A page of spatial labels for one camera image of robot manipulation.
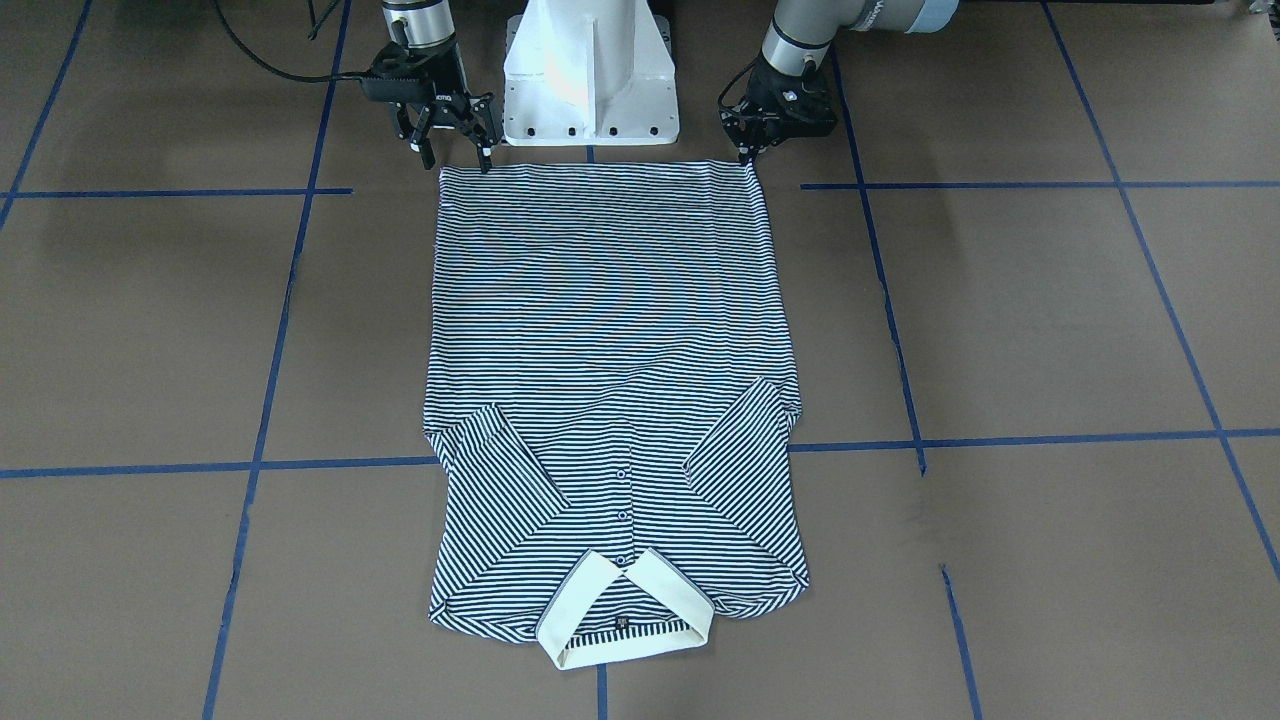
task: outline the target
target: blue tape line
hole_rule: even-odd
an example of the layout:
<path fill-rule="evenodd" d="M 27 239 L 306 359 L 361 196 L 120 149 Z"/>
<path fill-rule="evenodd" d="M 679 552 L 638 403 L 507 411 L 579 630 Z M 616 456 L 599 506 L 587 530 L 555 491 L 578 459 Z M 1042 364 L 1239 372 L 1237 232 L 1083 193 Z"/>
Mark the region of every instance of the blue tape line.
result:
<path fill-rule="evenodd" d="M 1224 430 L 1221 434 L 1233 438 L 1280 437 L 1280 428 L 1239 428 Z M 1076 436 L 1006 436 L 973 438 L 925 438 L 927 448 L 945 447 L 1011 447 L 1034 445 L 1094 445 L 1108 442 L 1161 442 L 1213 439 L 1217 430 L 1165 430 L 1148 433 L 1093 433 Z M 808 442 L 787 446 L 787 452 L 865 452 L 876 450 L 913 450 L 915 441 L 877 439 L 861 442 Z M 0 479 L 20 478 L 68 478 L 88 475 L 142 475 L 177 473 L 230 473 L 253 468 L 260 470 L 316 470 L 325 468 L 399 468 L 415 465 L 439 465 L 433 455 L 403 455 L 392 457 L 323 457 L 303 460 L 251 460 L 239 462 L 186 462 L 157 465 L 87 465 L 67 468 L 0 468 Z"/>
<path fill-rule="evenodd" d="M 1123 181 L 1124 187 L 1280 187 L 1280 181 Z"/>
<path fill-rule="evenodd" d="M 1029 182 L 805 182 L 800 190 L 1079 190 L 1112 187 L 1240 188 L 1280 187 L 1280 181 L 1029 181 Z"/>
<path fill-rule="evenodd" d="M 1226 437 L 1280 437 L 1280 428 L 1244 428 L 1224 430 Z"/>
<path fill-rule="evenodd" d="M 942 565 L 942 584 L 947 588 L 947 605 L 951 606 L 951 626 L 956 632 L 956 646 L 960 647 L 960 666 L 964 667 L 964 684 L 969 688 L 969 707 L 973 708 L 973 720 L 982 720 L 982 700 L 978 697 L 978 679 L 973 673 L 973 659 L 969 656 L 969 641 L 964 634 L 964 620 L 960 618 L 960 606 L 956 605 L 955 589 L 951 587 L 951 573 Z"/>
<path fill-rule="evenodd" d="M 67 45 L 67 54 L 63 55 L 63 64 L 58 68 L 58 77 L 54 78 L 54 86 L 49 90 L 49 97 L 45 99 L 45 106 L 40 110 L 36 127 L 31 131 L 27 150 L 22 154 L 22 161 L 18 163 L 18 172 L 13 176 L 13 184 L 9 186 L 9 196 L 5 197 L 4 206 L 0 206 L 0 229 L 4 229 L 5 222 L 9 220 L 9 211 L 13 210 L 13 201 L 15 199 L 14 195 L 22 187 L 22 178 L 27 176 L 27 168 L 31 167 L 31 156 L 36 152 L 36 145 L 40 143 L 40 133 L 45 132 L 45 123 L 49 122 L 49 113 L 54 109 L 54 100 L 58 100 L 58 92 L 61 91 L 63 81 L 67 79 L 67 70 L 72 65 L 72 59 L 76 58 L 76 49 L 79 47 L 79 38 L 84 33 L 84 22 L 88 19 L 88 10 L 92 5 L 93 0 L 84 0 L 81 17 L 76 20 L 76 29 L 72 31 L 72 40 Z"/>
<path fill-rule="evenodd" d="M 262 470 L 321 470 L 326 468 L 403 468 L 412 465 L 439 465 L 431 455 L 406 455 L 399 457 L 334 457 L 325 460 L 264 460 Z"/>
<path fill-rule="evenodd" d="M 260 195 L 351 195 L 355 192 L 349 187 L 320 187 L 310 190 L 306 187 L 253 187 L 253 188 L 227 188 L 227 190 L 58 190 L 15 192 L 14 197 L 22 200 L 60 200 L 68 197 L 248 197 Z"/>
<path fill-rule="evenodd" d="M 884 293 L 884 318 L 888 320 L 888 334 L 893 341 L 893 351 L 897 354 L 897 374 L 902 382 L 902 401 L 906 404 L 906 419 L 911 424 L 911 441 L 915 443 L 915 461 L 920 465 L 920 474 L 929 469 L 924 459 L 924 443 L 920 441 L 920 423 L 915 416 L 915 398 L 911 395 L 911 379 L 906 373 L 906 357 L 902 355 L 902 340 L 897 333 L 897 320 L 893 319 L 893 299 L 888 292 L 888 278 L 884 274 L 884 260 L 881 258 L 879 237 L 876 233 L 876 218 L 872 215 L 872 201 L 867 195 L 867 178 L 863 174 L 863 160 L 858 152 L 858 140 L 854 136 L 852 113 L 849 111 L 849 99 L 845 96 L 845 82 L 840 74 L 840 60 L 836 53 L 829 53 L 831 70 L 836 79 L 836 92 L 840 95 L 840 108 L 845 113 L 845 135 L 849 138 L 849 155 L 854 160 L 854 176 L 858 178 L 859 195 L 863 201 L 863 217 L 867 220 L 867 234 L 872 243 L 872 256 L 876 259 L 876 277 L 879 279 L 881 291 Z"/>
<path fill-rule="evenodd" d="M 92 465 L 82 468 L 0 468 L 0 479 L 84 478 L 95 475 L 159 475 L 179 473 L 243 473 L 252 462 L 172 462 L 164 465 Z"/>
<path fill-rule="evenodd" d="M 1010 447 L 1020 445 L 1089 445 L 1106 442 L 1158 442 L 1178 439 L 1213 439 L 1217 430 L 1171 430 L 1153 433 L 1098 433 L 1080 436 L 1011 436 L 925 439 L 925 447 Z"/>
<path fill-rule="evenodd" d="M 1142 229 L 1142 223 L 1138 222 L 1138 214 L 1134 211 L 1133 202 L 1129 200 L 1129 192 L 1120 181 L 1120 170 L 1116 168 L 1115 159 L 1111 155 L 1111 149 L 1107 146 L 1107 140 L 1102 135 L 1102 127 L 1098 124 L 1098 118 L 1093 113 L 1093 105 L 1089 102 L 1089 96 L 1084 92 L 1084 85 L 1080 83 L 1080 77 L 1075 72 L 1075 64 L 1071 61 L 1071 55 L 1066 50 L 1066 42 L 1062 40 L 1062 33 L 1059 31 L 1057 22 L 1053 19 L 1053 12 L 1050 10 L 1048 3 L 1041 3 L 1041 9 L 1044 10 L 1044 18 L 1048 20 L 1048 27 L 1053 32 L 1053 40 L 1057 42 L 1057 49 L 1062 54 L 1062 61 L 1066 64 L 1066 70 L 1071 76 L 1075 91 L 1080 96 L 1080 104 L 1084 105 L 1084 113 L 1088 115 L 1089 124 L 1093 127 L 1093 135 L 1098 138 L 1098 146 L 1102 149 L 1102 156 L 1106 158 L 1107 167 L 1111 169 L 1111 177 L 1116 182 L 1116 190 L 1120 192 L 1120 200 L 1124 202 L 1125 213 L 1129 215 L 1129 224 L 1133 225 L 1133 232 L 1138 237 L 1138 245 L 1142 247 L 1142 255 L 1147 260 L 1147 268 L 1151 270 L 1151 278 L 1155 281 L 1156 290 L 1160 292 L 1160 301 L 1165 305 L 1165 313 L 1169 315 L 1169 322 L 1172 324 L 1174 333 L 1178 336 L 1178 343 L 1181 346 L 1183 355 L 1187 357 L 1187 365 L 1190 368 L 1192 377 L 1196 379 L 1196 387 L 1199 389 L 1201 400 L 1204 401 L 1204 410 L 1208 411 L 1210 420 L 1213 423 L 1213 429 L 1216 430 L 1219 442 L 1222 446 L 1222 452 L 1226 455 L 1228 465 L 1230 465 L 1231 474 L 1235 477 L 1235 484 L 1240 489 L 1240 496 L 1244 498 L 1244 505 L 1253 520 L 1253 528 L 1258 533 L 1258 539 L 1262 542 L 1262 548 L 1267 553 L 1267 560 L 1271 561 L 1271 571 L 1275 574 L 1276 579 L 1280 580 L 1280 557 L 1276 556 L 1275 544 L 1272 544 L 1271 536 L 1267 533 L 1267 528 L 1262 523 L 1262 515 L 1258 512 L 1257 505 L 1253 502 L 1253 493 L 1249 491 L 1249 484 L 1244 480 L 1244 473 L 1240 471 L 1240 465 L 1235 460 L 1235 452 L 1231 450 L 1231 443 L 1228 439 L 1225 429 L 1222 428 L 1222 420 L 1219 418 L 1217 407 L 1213 405 L 1213 398 L 1208 393 L 1208 386 L 1204 383 L 1204 377 L 1201 374 L 1199 364 L 1196 361 L 1196 355 L 1192 352 L 1192 346 L 1187 340 L 1187 333 L 1183 332 L 1183 324 L 1178 319 L 1178 313 L 1174 310 L 1174 302 L 1169 296 L 1169 291 L 1165 288 L 1165 281 L 1160 275 L 1160 268 L 1156 266 L 1156 258 L 1151 252 L 1151 245 L 1147 242 L 1147 234 Z"/>
<path fill-rule="evenodd" d="M 342 24 L 338 28 L 338 42 L 333 50 L 333 64 L 330 73 L 338 73 L 342 63 L 342 49 L 347 40 L 347 26 L 351 20 L 351 0 L 343 3 Z M 307 224 L 311 219 L 311 205 L 315 200 L 316 178 L 320 176 L 320 160 L 324 156 L 324 141 L 329 131 L 329 114 L 333 111 L 333 96 L 337 83 L 330 81 L 325 90 L 324 109 L 320 111 L 320 128 L 316 131 L 315 150 L 311 154 L 311 176 L 307 179 L 307 195 L 302 204 L 302 215 L 298 219 L 298 234 L 293 245 L 293 260 L 289 263 L 289 279 L 284 286 L 284 302 L 280 306 L 280 323 L 275 333 L 275 350 L 271 355 L 271 370 L 266 379 L 266 392 L 262 398 L 262 418 L 257 429 L 257 441 L 253 446 L 253 469 L 250 470 L 248 482 L 244 487 L 244 505 L 241 510 L 239 532 L 236 536 L 236 553 L 232 557 L 232 580 L 227 588 L 227 598 L 223 601 L 221 624 L 218 628 L 218 643 L 214 647 L 214 661 L 209 670 L 209 688 L 205 692 L 205 707 L 202 720 L 212 720 L 214 707 L 218 702 L 218 687 L 223 674 L 223 661 L 227 659 L 227 638 L 232 626 L 232 616 L 236 611 L 236 593 L 239 589 L 241 568 L 244 564 L 244 547 L 248 543 L 250 507 L 257 495 L 259 468 L 262 462 L 262 451 L 266 447 L 266 429 L 271 421 L 271 406 L 275 401 L 275 387 L 280 374 L 280 359 L 284 355 L 284 337 L 289 328 L 289 301 L 293 296 L 293 286 L 298 277 L 298 259 L 302 256 L 302 247 L 306 243 Z"/>
<path fill-rule="evenodd" d="M 609 667 L 603 662 L 595 666 L 595 717 L 609 720 Z"/>
<path fill-rule="evenodd" d="M 867 450 L 913 450 L 915 441 L 873 439 L 865 442 L 803 442 L 788 445 L 787 452 L 861 452 Z"/>
<path fill-rule="evenodd" d="M 800 190 L 1038 190 L 1038 188 L 1112 188 L 1107 181 L 1046 182 L 808 182 Z"/>

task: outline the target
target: white collar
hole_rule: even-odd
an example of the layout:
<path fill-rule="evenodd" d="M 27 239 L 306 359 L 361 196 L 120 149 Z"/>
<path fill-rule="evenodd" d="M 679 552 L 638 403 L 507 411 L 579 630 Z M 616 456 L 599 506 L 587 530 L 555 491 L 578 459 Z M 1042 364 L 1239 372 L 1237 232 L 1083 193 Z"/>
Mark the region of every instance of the white collar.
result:
<path fill-rule="evenodd" d="M 620 577 L 626 577 L 675 612 L 689 625 L 687 629 L 570 648 L 573 630 L 586 618 L 591 605 Z M 556 667 L 571 670 L 707 644 L 714 614 L 710 600 L 657 550 L 644 551 L 626 570 L 589 550 L 556 591 L 538 623 L 536 635 L 538 643 L 552 657 Z"/>

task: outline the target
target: striped shirt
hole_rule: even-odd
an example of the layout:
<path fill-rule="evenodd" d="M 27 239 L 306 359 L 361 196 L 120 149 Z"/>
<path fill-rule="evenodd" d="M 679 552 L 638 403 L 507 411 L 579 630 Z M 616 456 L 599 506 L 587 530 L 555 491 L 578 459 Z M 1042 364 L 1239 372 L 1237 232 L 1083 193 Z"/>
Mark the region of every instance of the striped shirt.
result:
<path fill-rule="evenodd" d="M 433 621 L 567 669 L 703 644 L 713 615 L 808 587 L 750 167 L 445 168 L 431 299 Z"/>

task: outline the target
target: shirt sleeve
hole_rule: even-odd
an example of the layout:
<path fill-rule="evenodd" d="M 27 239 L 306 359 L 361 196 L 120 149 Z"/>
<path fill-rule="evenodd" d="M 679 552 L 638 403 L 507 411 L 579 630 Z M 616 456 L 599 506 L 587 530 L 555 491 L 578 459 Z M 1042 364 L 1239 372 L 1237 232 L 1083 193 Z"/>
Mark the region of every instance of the shirt sleeve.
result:
<path fill-rule="evenodd" d="M 431 445 L 448 477 L 434 615 L 570 503 L 497 405 L 433 433 Z"/>
<path fill-rule="evenodd" d="M 787 465 L 791 419 L 778 387 L 755 379 L 685 460 L 690 488 L 808 584 Z"/>

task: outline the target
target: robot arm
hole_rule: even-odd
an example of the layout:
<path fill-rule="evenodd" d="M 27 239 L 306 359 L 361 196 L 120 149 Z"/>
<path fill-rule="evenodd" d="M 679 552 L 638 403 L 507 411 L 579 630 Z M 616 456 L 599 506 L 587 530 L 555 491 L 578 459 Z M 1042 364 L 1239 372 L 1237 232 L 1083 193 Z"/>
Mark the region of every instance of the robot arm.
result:
<path fill-rule="evenodd" d="M 719 97 L 721 123 L 739 158 L 749 163 L 792 137 L 822 137 L 836 127 L 827 81 L 819 72 L 841 28 L 933 32 L 955 13 L 957 0 L 778 0 L 746 94 L 733 106 Z"/>
<path fill-rule="evenodd" d="M 493 146 L 502 138 L 493 114 L 493 94 L 467 88 L 453 14 L 448 0 L 383 0 L 390 42 L 360 78 L 365 96 L 387 102 L 397 137 L 435 165 L 428 133 L 456 129 L 476 147 L 480 169 L 493 165 Z"/>
<path fill-rule="evenodd" d="M 820 137 L 836 127 L 827 81 L 820 72 L 827 49 L 841 28 L 933 32 L 951 19 L 959 0 L 778 0 L 760 53 L 718 100 L 721 123 L 742 163 L 792 137 Z M 435 164 L 428 133 L 451 128 L 476 147 L 483 170 L 492 167 L 502 128 L 493 94 L 474 96 L 458 53 L 448 0 L 381 0 L 390 42 L 361 73 L 361 87 L 387 102 L 396 135 L 430 169 Z M 749 73 L 745 95 L 724 96 Z"/>

